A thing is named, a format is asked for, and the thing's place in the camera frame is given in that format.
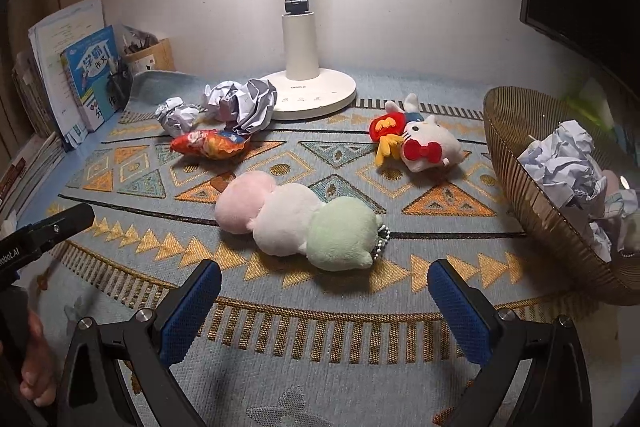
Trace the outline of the person's left hand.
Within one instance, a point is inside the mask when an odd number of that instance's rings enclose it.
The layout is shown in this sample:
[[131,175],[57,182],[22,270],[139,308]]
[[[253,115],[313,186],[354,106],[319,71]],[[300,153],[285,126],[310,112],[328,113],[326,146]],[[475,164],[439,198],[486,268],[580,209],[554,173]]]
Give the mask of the person's left hand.
[[27,314],[28,341],[22,366],[22,396],[36,407],[51,405],[56,396],[54,362],[43,325],[34,311]]

